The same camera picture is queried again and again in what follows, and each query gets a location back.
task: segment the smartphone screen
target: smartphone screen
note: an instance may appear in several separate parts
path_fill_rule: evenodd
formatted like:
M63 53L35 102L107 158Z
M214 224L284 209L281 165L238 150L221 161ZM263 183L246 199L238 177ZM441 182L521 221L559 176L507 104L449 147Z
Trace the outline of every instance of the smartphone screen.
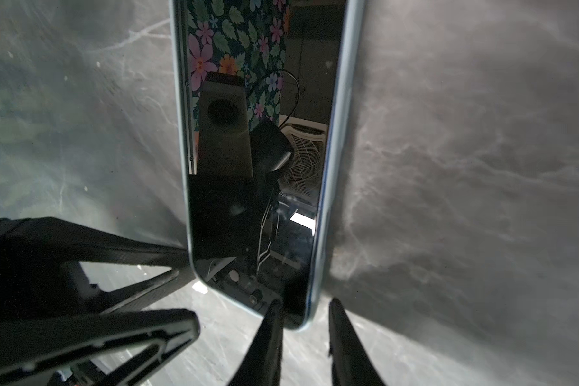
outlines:
M173 2L191 265L288 328L314 313L363 2Z

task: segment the floral curtain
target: floral curtain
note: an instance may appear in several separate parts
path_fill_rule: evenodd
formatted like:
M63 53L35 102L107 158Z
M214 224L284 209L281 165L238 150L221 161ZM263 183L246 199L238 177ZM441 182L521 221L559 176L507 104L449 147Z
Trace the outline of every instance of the floral curtain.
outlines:
M199 90L209 72L244 78L257 87L248 100L249 129L262 119L278 122L290 27L287 0L188 0L189 83L195 131L199 130Z

